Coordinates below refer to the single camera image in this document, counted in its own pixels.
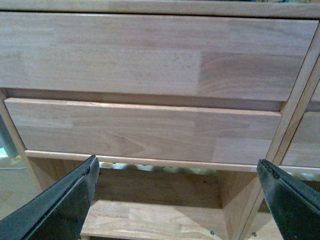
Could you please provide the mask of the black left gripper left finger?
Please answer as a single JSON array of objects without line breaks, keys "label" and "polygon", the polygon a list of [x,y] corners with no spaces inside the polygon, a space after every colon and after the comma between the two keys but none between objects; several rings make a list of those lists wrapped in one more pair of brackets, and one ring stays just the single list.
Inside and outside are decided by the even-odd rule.
[{"label": "black left gripper left finger", "polygon": [[2,240],[77,240],[92,204],[100,165],[95,155],[0,221]]}]

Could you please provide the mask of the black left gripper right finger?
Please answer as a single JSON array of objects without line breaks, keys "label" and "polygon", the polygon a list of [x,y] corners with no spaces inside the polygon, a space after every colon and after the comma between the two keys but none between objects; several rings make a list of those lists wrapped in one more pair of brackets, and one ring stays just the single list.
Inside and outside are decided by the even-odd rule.
[{"label": "black left gripper right finger", "polygon": [[320,238],[320,193],[266,159],[256,167],[264,199],[285,240]]}]

